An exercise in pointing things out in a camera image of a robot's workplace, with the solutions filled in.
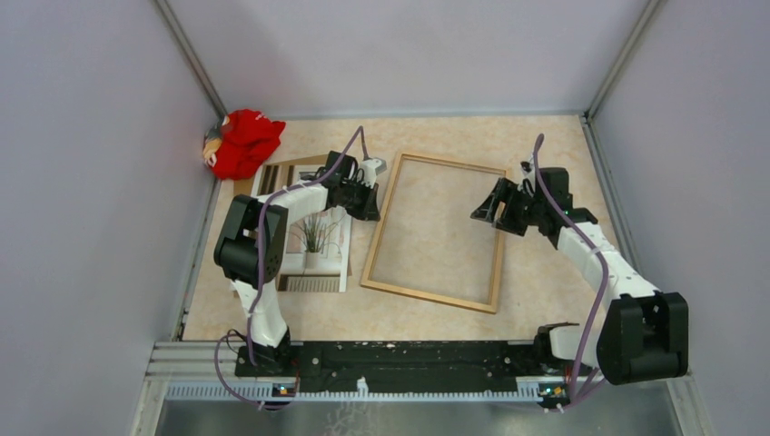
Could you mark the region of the wooden picture frame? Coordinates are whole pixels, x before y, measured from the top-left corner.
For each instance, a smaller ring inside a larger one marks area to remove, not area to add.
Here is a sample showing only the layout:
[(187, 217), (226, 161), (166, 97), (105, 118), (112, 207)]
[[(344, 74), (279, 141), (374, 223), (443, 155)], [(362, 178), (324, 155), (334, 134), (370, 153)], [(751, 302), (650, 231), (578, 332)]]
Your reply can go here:
[(509, 174), (456, 158), (397, 153), (361, 286), (496, 313), (505, 237), (469, 216)]

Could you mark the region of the plant window photo print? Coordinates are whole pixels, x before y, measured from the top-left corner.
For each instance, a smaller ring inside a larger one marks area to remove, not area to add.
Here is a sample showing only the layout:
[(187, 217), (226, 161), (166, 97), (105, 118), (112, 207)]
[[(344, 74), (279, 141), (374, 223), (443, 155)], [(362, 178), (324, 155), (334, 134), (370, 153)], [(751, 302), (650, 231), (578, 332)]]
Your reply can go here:
[(340, 207), (293, 223), (275, 283), (279, 292), (345, 292), (352, 219)]

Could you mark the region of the brown cardboard backing board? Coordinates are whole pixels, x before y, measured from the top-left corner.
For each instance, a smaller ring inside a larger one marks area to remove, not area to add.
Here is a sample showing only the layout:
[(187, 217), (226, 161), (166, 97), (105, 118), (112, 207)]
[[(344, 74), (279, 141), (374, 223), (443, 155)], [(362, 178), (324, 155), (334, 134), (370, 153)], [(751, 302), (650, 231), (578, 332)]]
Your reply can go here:
[(281, 162), (261, 165), (255, 175), (249, 179), (233, 183), (233, 195), (239, 194), (257, 197), (273, 193), (280, 188), (296, 183), (302, 175), (315, 173), (327, 161), (326, 154), (307, 156)]

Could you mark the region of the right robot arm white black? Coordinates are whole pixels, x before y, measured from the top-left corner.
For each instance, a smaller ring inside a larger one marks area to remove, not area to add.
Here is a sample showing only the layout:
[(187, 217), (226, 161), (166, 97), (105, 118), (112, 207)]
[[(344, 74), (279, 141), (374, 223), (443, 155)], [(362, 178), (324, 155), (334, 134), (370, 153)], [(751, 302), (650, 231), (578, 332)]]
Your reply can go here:
[(605, 310), (601, 327), (550, 324), (539, 328), (535, 367), (556, 374), (568, 361), (599, 370), (613, 385), (677, 378), (688, 371), (689, 308), (678, 292), (645, 279), (604, 235), (587, 208), (576, 208), (563, 167), (524, 163), (520, 183), (501, 177), (474, 220), (523, 236), (537, 229), (569, 259)]

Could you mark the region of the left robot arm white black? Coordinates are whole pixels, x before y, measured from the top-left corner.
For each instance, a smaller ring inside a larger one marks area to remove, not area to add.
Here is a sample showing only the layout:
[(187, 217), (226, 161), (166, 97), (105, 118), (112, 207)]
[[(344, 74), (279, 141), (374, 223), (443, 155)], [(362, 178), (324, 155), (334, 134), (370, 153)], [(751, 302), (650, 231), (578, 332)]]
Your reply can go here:
[(297, 183), (270, 194), (232, 199), (213, 259), (238, 293), (245, 313), (245, 346), (237, 373), (280, 375), (291, 364), (291, 333), (281, 315), (275, 280), (291, 225), (328, 210), (377, 222), (379, 184), (387, 168), (380, 158), (331, 152), (326, 164)]

